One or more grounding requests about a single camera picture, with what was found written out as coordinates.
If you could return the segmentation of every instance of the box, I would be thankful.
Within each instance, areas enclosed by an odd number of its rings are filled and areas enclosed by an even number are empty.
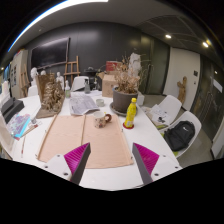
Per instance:
[[[118,71],[107,71],[107,75],[116,75]]]
[[[104,75],[102,85],[102,96],[113,97],[113,88],[117,86],[117,81],[114,79],[114,75]]]
[[[2,111],[4,111],[4,119],[6,124],[10,121],[10,119],[18,112],[20,112],[24,108],[24,104],[22,100],[14,100],[10,98],[2,107]]]
[[[142,95],[141,92],[138,92],[137,104],[139,106],[142,106],[144,104],[144,99],[145,99],[145,96]]]
[[[118,61],[107,61],[106,62],[106,71],[114,71],[114,66],[116,67],[118,63],[119,63]]]
[[[103,80],[103,77],[104,77],[104,72],[101,72],[97,75],[97,89],[99,91],[102,91],[102,80]]]

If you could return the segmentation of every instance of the white chair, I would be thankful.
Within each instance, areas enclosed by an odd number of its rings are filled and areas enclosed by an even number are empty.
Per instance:
[[[80,90],[85,88],[85,79],[89,79],[88,76],[77,76],[74,78],[71,91]]]
[[[33,85],[28,89],[28,97],[38,95],[37,85]]]
[[[169,127],[164,128],[162,130],[159,130],[160,133],[163,133],[169,128],[173,128],[175,127],[180,121],[190,121],[194,124],[195,127],[195,135],[194,137],[191,139],[191,141],[188,144],[188,147],[185,149],[182,149],[180,151],[174,152],[176,158],[178,158],[179,156],[181,156],[184,152],[187,151],[187,149],[192,145],[192,143],[194,142],[194,140],[196,139],[199,131],[201,130],[201,122],[198,120],[198,118],[192,114],[189,111],[185,111],[175,122],[173,122],[173,124],[171,124]]]
[[[170,116],[170,124],[172,124],[180,111],[181,105],[182,103],[176,97],[167,95],[158,106]]]

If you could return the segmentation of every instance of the bag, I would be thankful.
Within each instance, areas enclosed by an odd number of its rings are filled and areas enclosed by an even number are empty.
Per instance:
[[[194,135],[194,124],[189,121],[180,121],[174,128],[164,132],[164,139],[172,151],[179,151],[188,147]]]

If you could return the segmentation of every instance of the tan paper sheet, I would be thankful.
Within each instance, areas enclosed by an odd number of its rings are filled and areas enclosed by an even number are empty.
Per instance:
[[[104,128],[95,128],[93,116],[86,116],[83,142],[90,142],[91,153],[86,168],[111,168],[133,164],[117,115]]]
[[[106,127],[97,129],[93,116],[58,116],[53,122],[40,149],[38,159],[47,162],[56,154],[90,142],[91,153],[86,168],[112,168],[133,164],[117,115]]]
[[[82,142],[85,116],[57,116],[40,149],[38,159],[48,162],[56,154],[66,154]]]

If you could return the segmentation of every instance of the gray wall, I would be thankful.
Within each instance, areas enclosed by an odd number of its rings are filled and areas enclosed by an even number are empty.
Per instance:
[[[68,61],[75,61],[79,56],[79,70],[81,75],[84,69],[100,68],[106,61],[121,60],[122,55],[130,56],[132,52],[140,53],[141,31],[126,25],[107,22],[85,22],[63,26],[49,31],[29,42],[28,76],[31,70],[32,49],[47,42],[63,37],[70,37]],[[55,65],[45,69],[47,72],[65,72],[65,64]]]

